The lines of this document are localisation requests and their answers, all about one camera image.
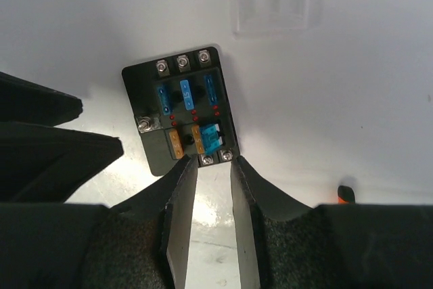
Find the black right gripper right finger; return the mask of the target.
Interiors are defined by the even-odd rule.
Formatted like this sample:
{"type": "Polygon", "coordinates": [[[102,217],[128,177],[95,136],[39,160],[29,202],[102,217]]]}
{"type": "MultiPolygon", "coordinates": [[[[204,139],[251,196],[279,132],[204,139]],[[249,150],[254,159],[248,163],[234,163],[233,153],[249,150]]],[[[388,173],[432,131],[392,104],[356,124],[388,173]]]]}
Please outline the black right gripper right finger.
{"type": "Polygon", "coordinates": [[[231,165],[242,288],[431,288],[430,205],[311,208],[231,165]]]}

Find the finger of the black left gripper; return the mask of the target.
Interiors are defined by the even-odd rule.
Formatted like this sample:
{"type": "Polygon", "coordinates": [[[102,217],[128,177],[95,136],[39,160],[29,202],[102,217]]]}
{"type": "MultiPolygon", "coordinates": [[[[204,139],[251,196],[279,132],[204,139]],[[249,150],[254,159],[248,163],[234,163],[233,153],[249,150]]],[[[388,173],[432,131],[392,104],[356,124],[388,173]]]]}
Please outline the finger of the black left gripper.
{"type": "Polygon", "coordinates": [[[54,127],[83,112],[82,101],[30,81],[1,73],[1,121],[54,127]]]}
{"type": "Polygon", "coordinates": [[[65,202],[123,153],[115,137],[1,123],[1,201],[65,202]]]}

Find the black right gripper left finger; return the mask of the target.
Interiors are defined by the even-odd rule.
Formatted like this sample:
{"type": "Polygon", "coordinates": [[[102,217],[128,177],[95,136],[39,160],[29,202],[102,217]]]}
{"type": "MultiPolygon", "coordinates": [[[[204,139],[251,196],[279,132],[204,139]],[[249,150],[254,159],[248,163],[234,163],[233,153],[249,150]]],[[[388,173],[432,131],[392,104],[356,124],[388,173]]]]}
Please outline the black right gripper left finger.
{"type": "Polygon", "coordinates": [[[197,158],[113,206],[2,204],[2,288],[184,288],[197,158]]]}

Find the orange blade fuse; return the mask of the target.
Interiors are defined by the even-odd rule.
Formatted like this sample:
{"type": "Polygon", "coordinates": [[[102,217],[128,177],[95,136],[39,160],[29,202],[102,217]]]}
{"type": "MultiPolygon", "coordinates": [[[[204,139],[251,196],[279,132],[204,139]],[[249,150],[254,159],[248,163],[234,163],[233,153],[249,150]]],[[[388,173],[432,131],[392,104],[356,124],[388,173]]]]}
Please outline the orange blade fuse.
{"type": "Polygon", "coordinates": [[[198,125],[193,125],[191,127],[191,132],[192,132],[192,135],[193,135],[194,143],[196,145],[197,153],[200,154],[200,155],[205,154],[206,152],[205,152],[205,149],[204,149],[204,145],[203,145],[203,141],[202,141],[202,136],[201,136],[201,133],[200,133],[200,127],[198,125]]]}
{"type": "Polygon", "coordinates": [[[175,154],[176,159],[181,159],[185,154],[183,151],[183,146],[181,143],[181,139],[179,133],[176,129],[169,131],[170,142],[173,147],[173,152],[175,154]]]}

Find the small blue fuse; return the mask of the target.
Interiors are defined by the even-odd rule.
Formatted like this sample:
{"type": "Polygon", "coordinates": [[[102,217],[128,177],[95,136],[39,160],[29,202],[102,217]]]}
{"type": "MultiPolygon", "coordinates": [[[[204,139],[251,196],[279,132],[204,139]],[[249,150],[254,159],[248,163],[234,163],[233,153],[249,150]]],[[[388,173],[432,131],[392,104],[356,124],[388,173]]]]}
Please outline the small blue fuse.
{"type": "Polygon", "coordinates": [[[204,146],[205,155],[211,155],[224,144],[218,123],[200,127],[200,135],[204,146]]]}

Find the black fuse box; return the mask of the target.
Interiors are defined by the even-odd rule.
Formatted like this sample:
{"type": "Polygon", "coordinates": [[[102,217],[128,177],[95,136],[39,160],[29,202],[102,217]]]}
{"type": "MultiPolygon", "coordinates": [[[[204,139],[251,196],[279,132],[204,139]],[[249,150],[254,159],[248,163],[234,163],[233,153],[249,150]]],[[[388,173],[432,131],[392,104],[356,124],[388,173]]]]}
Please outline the black fuse box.
{"type": "Polygon", "coordinates": [[[175,158],[168,134],[173,129],[179,133],[184,154],[196,158],[200,167],[230,162],[239,156],[240,147],[217,47],[209,45],[164,55],[127,66],[121,75],[152,175],[166,174],[180,160],[175,158]],[[217,106],[211,106],[208,101],[205,74],[213,76],[219,96],[217,106]],[[183,79],[189,81],[194,110],[185,109],[179,84],[183,79]],[[169,92],[173,109],[170,116],[162,113],[156,92],[156,86],[160,84],[164,84],[169,92]],[[214,123],[220,126],[224,144],[211,155],[200,155],[191,127],[214,123]]]}

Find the dark blue blade fuse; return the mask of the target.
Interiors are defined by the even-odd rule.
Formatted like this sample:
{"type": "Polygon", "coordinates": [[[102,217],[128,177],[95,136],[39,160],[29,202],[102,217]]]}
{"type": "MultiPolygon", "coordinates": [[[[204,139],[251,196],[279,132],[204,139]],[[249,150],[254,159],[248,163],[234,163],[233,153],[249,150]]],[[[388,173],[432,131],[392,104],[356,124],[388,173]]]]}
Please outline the dark blue blade fuse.
{"type": "Polygon", "coordinates": [[[183,96],[183,102],[185,104],[185,109],[186,110],[194,110],[195,104],[193,101],[193,96],[192,96],[191,88],[189,85],[189,81],[187,79],[183,79],[179,82],[179,84],[180,84],[181,93],[183,96]]]}

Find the light blue blade fuse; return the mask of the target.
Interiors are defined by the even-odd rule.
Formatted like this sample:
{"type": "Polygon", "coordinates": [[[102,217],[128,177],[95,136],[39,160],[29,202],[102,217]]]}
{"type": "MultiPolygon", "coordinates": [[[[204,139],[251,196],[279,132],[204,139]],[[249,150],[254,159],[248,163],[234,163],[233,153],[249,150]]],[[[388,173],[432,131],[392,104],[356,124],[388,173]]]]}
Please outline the light blue blade fuse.
{"type": "Polygon", "coordinates": [[[204,75],[204,83],[208,94],[208,101],[211,106],[217,106],[219,104],[219,96],[213,76],[211,74],[204,75]]]}

